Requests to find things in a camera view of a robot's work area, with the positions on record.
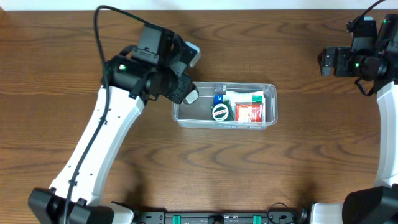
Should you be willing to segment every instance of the green clip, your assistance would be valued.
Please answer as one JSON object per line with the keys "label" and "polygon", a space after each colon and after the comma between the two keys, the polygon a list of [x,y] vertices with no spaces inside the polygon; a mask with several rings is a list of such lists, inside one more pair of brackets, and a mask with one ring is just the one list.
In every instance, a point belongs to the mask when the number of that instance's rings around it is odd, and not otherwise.
{"label": "green clip", "polygon": [[253,224],[261,224],[261,216],[253,215]]}
{"label": "green clip", "polygon": [[181,216],[173,215],[173,224],[181,224]]}

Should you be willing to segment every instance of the wood grain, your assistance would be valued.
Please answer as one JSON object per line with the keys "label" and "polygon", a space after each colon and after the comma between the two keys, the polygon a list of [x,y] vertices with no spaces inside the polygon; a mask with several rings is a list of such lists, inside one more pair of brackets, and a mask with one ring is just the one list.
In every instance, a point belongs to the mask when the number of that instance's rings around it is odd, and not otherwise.
{"label": "wood grain", "polygon": [[[372,11],[380,24],[392,11]],[[321,77],[328,45],[349,45],[360,11],[137,11],[201,47],[198,81],[272,83],[279,121],[265,131],[180,128],[171,103],[149,103],[111,169],[104,202],[167,210],[265,210],[274,202],[341,202],[372,187],[376,97],[353,79]],[[90,118],[101,67],[93,12],[8,12],[0,23],[0,223],[36,223],[27,207],[48,187]],[[101,12],[108,58],[141,24]]]}

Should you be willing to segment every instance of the plastic bin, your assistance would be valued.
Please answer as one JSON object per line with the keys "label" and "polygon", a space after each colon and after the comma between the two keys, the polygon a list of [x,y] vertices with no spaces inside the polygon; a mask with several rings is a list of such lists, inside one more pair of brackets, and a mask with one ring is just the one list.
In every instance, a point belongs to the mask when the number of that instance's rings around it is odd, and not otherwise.
{"label": "plastic bin", "polygon": [[[278,120],[276,88],[272,84],[223,82],[194,82],[194,84],[199,91],[199,99],[196,102],[191,105],[172,104],[173,120],[181,127],[264,130]],[[214,121],[210,109],[214,95],[224,95],[227,90],[239,93],[263,91],[266,100],[266,120],[263,122]]]}

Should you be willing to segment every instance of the white wall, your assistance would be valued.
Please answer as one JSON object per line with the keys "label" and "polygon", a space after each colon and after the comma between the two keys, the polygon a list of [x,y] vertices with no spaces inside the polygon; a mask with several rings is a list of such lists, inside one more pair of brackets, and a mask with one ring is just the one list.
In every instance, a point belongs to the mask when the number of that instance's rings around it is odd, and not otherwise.
{"label": "white wall", "polygon": [[[4,10],[94,10],[100,4],[120,9],[366,9],[376,0],[0,0]],[[398,9],[386,0],[376,9]]]}

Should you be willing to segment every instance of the green label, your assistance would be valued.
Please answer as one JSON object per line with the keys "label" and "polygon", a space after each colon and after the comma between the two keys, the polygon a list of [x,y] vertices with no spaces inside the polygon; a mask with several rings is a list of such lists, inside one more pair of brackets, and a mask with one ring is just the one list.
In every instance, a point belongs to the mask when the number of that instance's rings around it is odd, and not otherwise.
{"label": "green label", "polygon": [[253,96],[252,101],[253,102],[262,102],[262,96]]}
{"label": "green label", "polygon": [[181,224],[181,216],[173,215],[173,224]]}
{"label": "green label", "polygon": [[216,121],[224,121],[225,119],[228,118],[228,115],[229,115],[228,107],[223,103],[217,104],[213,108],[213,118]]}
{"label": "green label", "polygon": [[254,215],[253,216],[253,224],[261,224],[261,216]]}

